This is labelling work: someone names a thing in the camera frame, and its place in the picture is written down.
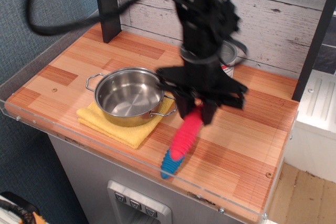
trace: black cable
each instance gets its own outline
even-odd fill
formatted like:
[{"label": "black cable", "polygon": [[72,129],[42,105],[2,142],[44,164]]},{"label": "black cable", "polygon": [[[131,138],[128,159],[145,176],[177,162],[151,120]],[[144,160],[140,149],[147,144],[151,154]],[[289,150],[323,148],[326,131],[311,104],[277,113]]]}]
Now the black cable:
[{"label": "black cable", "polygon": [[88,27],[94,25],[95,23],[102,22],[102,21],[109,21],[114,18],[119,18],[119,15],[122,14],[128,7],[134,4],[138,0],[130,0],[124,4],[122,4],[119,8],[117,8],[114,12],[109,12],[104,15],[99,15],[96,17],[91,17],[87,19],[81,19],[72,23],[59,25],[59,26],[38,26],[32,24],[31,21],[31,4],[32,0],[26,1],[26,9],[25,9],[25,18],[29,28],[37,33],[38,35],[44,36],[53,36],[53,35],[60,35],[67,33],[72,30]]}]

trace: white wooden wall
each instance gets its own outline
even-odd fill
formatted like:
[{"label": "white wooden wall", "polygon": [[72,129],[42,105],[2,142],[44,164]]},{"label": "white wooden wall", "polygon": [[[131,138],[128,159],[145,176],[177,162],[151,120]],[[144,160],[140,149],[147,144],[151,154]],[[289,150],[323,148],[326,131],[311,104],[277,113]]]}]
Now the white wooden wall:
[{"label": "white wooden wall", "polygon": [[[233,35],[249,49],[245,65],[298,79],[326,0],[232,0],[241,18]],[[173,45],[182,29],[171,0],[140,0],[122,30]]]}]

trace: button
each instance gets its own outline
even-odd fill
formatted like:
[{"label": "button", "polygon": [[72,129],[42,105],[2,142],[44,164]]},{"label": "button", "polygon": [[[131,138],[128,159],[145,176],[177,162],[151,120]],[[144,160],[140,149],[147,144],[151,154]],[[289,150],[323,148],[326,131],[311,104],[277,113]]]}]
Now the button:
[{"label": "button", "polygon": [[137,210],[141,210],[141,204],[138,203],[138,202],[136,202],[136,201],[134,201],[133,199],[130,199],[130,204],[131,204],[131,206],[134,207],[135,209],[137,209]]},{"label": "button", "polygon": [[125,196],[123,196],[122,194],[118,194],[116,191],[114,192],[114,194],[118,201],[123,202],[123,203],[126,202]]},{"label": "button", "polygon": [[148,207],[146,207],[146,214],[148,214],[149,216],[155,217],[155,218],[158,216],[158,213],[156,211]]}]

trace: pot rim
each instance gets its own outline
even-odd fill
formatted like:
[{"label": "pot rim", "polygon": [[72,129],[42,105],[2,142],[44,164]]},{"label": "pot rim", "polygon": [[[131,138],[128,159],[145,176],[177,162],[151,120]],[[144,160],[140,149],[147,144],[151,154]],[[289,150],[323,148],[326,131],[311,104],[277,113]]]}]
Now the pot rim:
[{"label": "pot rim", "polygon": [[99,90],[100,90],[100,87],[106,82],[108,81],[110,78],[112,78],[113,76],[117,75],[117,74],[120,74],[120,73],[123,73],[123,72],[134,72],[134,71],[139,71],[139,72],[145,72],[147,74],[150,74],[153,78],[155,78],[158,83],[160,83],[159,81],[159,78],[157,77],[156,73],[152,70],[149,70],[147,68],[141,68],[141,67],[126,67],[126,68],[121,68],[121,69],[118,69],[116,71],[113,71],[113,72],[110,72],[108,73],[107,75],[105,75],[97,84],[96,88],[94,89],[95,93],[94,93],[94,100],[97,104],[97,106],[106,114],[108,115],[111,115],[111,116],[115,116],[115,117],[118,117],[118,118],[134,118],[136,116],[142,116],[142,115],[145,115],[145,114],[150,114],[152,112],[153,109],[155,109],[156,107],[158,107],[160,105],[160,103],[162,102],[162,99],[164,97],[164,90],[160,90],[161,92],[161,95],[160,95],[160,100],[155,104],[155,106],[153,105],[149,110],[147,110],[146,112],[143,112],[143,113],[140,113],[140,114],[137,114],[137,115],[116,115],[116,114],[113,114],[113,113],[110,113],[110,112],[107,112],[102,106],[101,104],[98,102],[98,93],[99,93]]}]

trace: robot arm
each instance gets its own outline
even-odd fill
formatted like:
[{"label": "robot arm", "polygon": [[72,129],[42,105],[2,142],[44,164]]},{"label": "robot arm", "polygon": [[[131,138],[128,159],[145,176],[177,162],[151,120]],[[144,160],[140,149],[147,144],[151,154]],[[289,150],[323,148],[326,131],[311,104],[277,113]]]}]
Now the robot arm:
[{"label": "robot arm", "polygon": [[173,1],[183,27],[184,66],[161,68],[156,73],[161,88],[174,94],[181,117],[195,107],[195,99],[200,99],[203,123],[210,124],[222,104],[237,108],[244,104],[247,87],[228,77],[220,63],[223,40],[246,52],[246,47],[230,36],[238,30],[239,18],[230,0]]}]

